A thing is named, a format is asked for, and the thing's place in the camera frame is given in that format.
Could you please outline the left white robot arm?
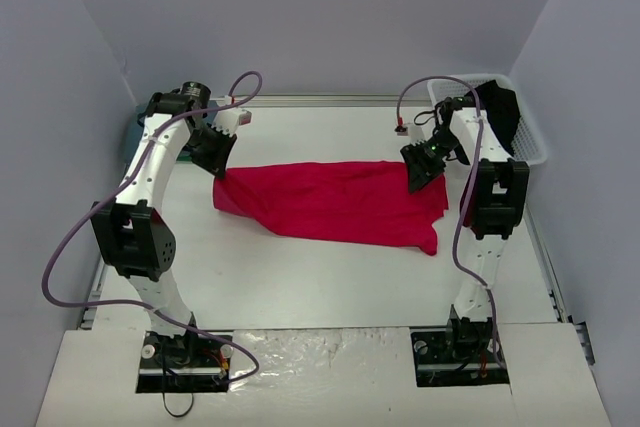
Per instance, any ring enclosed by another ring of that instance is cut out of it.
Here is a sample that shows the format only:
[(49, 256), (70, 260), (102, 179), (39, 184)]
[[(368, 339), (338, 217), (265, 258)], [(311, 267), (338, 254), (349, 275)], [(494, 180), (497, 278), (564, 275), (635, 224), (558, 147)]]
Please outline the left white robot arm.
[(237, 130), (250, 122), (242, 108), (206, 113), (210, 90), (186, 82), (152, 95), (142, 112), (142, 134), (123, 180), (124, 190), (91, 218), (106, 264), (134, 287), (151, 321), (151, 332), (179, 365), (195, 362), (201, 340), (179, 292), (171, 266), (176, 238), (161, 215), (168, 181), (182, 151), (216, 178), (224, 177)]

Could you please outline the red t shirt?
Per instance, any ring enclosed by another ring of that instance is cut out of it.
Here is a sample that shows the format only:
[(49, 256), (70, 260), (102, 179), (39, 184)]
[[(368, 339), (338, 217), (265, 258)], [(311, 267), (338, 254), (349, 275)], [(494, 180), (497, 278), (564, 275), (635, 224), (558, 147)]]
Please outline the red t shirt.
[(412, 193), (404, 163), (304, 162), (236, 167), (213, 183), (214, 207), (273, 234), (320, 241), (417, 248), (434, 256), (434, 227), (449, 208), (438, 177)]

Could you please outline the black t shirt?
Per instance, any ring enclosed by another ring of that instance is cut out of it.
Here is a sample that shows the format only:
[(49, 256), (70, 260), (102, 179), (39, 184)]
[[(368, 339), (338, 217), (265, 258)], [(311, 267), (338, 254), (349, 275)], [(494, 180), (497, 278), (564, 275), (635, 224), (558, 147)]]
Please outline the black t shirt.
[(501, 146), (514, 155), (512, 142), (520, 121), (520, 110), (513, 90), (500, 87), (496, 80), (484, 82), (475, 88), (481, 108), (486, 112), (484, 135), (492, 129)]

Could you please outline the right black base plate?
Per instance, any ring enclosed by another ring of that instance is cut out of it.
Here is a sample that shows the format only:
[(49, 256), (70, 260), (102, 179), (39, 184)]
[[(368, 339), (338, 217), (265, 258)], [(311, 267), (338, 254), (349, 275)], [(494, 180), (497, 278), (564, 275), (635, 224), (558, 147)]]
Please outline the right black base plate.
[(411, 329), (415, 383), (418, 388), (508, 385), (506, 362), (493, 342), (478, 341), (454, 345), (444, 328)]

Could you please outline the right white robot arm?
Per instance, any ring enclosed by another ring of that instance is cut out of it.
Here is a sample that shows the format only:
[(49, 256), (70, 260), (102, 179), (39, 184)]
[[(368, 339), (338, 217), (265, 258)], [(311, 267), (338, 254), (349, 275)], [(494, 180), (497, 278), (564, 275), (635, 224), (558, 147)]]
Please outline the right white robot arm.
[(523, 217), (530, 169), (502, 147), (473, 98), (448, 97), (435, 113), (432, 136), (409, 127), (411, 142), (401, 155), (410, 193), (441, 179), (451, 153), (470, 166), (452, 245), (463, 281), (443, 336), (446, 353), (465, 360), (478, 350), (479, 338), (497, 339), (493, 286), (506, 243)]

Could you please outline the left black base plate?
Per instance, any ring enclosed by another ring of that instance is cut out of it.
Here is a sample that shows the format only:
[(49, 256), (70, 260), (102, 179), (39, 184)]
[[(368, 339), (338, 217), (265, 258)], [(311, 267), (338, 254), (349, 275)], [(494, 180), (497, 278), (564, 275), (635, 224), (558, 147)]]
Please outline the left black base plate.
[(147, 332), (136, 392), (226, 393), (233, 354), (230, 345), (190, 332), (175, 338)]

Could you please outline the aluminium table frame rail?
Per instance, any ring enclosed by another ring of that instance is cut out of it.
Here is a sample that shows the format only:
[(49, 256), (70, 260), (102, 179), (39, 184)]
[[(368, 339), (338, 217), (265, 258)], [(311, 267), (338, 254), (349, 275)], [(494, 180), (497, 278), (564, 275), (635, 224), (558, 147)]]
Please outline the aluminium table frame rail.
[[(232, 100), (228, 95), (210, 98), (210, 105), (216, 103), (225, 105)], [(244, 108), (319, 108), (319, 107), (375, 107), (375, 108), (395, 108), (397, 106), (398, 94), (396, 95), (258, 95), (253, 100), (245, 104)], [(405, 95), (401, 102), (401, 107), (426, 108), (431, 106), (428, 95), (410, 97)]]

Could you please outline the green folded t shirt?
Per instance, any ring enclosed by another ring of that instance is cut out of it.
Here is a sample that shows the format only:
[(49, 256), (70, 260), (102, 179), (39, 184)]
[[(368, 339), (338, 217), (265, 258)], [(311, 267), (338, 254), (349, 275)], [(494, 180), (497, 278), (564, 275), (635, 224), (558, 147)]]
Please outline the green folded t shirt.
[(186, 162), (186, 163), (191, 163), (192, 162), (192, 152), (191, 151), (187, 151), (187, 150), (182, 150), (177, 159), (177, 162)]

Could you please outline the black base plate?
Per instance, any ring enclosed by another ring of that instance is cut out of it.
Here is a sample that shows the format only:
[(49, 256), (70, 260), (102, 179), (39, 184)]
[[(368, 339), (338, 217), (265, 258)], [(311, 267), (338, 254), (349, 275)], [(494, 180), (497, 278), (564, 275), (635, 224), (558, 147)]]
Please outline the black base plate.
[(444, 328), (411, 329), (415, 383), (418, 388), (508, 385), (506, 362), (493, 342), (478, 341), (454, 345)]
[(136, 392), (226, 393), (233, 354), (230, 345), (190, 332), (175, 338), (147, 332)]

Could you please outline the grey folded t shirt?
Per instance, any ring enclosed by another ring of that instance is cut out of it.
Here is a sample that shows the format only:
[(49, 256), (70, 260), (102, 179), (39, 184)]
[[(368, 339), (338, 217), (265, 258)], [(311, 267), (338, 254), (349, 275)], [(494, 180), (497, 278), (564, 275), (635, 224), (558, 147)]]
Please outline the grey folded t shirt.
[(135, 107), (135, 112), (129, 125), (129, 137), (137, 144), (144, 132), (147, 104), (142, 103)]

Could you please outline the white perforated plastic basket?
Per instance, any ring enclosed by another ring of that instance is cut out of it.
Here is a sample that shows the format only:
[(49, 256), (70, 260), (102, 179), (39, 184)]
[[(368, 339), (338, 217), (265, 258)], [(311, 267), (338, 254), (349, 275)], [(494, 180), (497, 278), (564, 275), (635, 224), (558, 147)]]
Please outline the white perforated plastic basket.
[(547, 151), (539, 129), (534, 125), (533, 117), (530, 115), (529, 109), (526, 107), (524, 101), (520, 99), (515, 86), (507, 76), (493, 73), (479, 73), (459, 75), (458, 78), (474, 88), (484, 82), (496, 80), (500, 87), (513, 90), (516, 94), (521, 115), (517, 132), (512, 142), (514, 149), (513, 157), (516, 160), (526, 161), (530, 166), (539, 165), (546, 161)]

